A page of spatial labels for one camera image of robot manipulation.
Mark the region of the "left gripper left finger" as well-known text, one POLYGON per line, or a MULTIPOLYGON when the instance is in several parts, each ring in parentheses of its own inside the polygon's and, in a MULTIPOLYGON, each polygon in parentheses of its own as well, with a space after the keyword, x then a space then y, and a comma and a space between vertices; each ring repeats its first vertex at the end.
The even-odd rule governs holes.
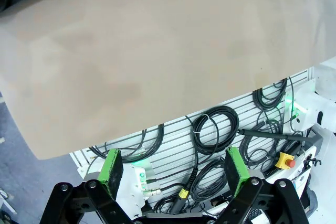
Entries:
POLYGON ((131 223, 116 201, 122 175, 121 152, 110 150, 98 178, 77 187, 66 182, 54 186, 40 223, 80 223, 88 212, 96 213, 102 223, 131 223))

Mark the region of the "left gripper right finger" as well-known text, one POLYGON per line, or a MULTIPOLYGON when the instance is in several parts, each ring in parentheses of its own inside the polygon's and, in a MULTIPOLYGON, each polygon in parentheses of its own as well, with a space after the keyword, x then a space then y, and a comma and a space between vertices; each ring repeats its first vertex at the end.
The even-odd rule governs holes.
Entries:
POLYGON ((265 213, 269 223, 309 222, 292 181, 281 178, 269 183, 250 176, 238 148, 226 149, 224 172, 233 198, 217 223, 245 223, 257 209, 265 213))

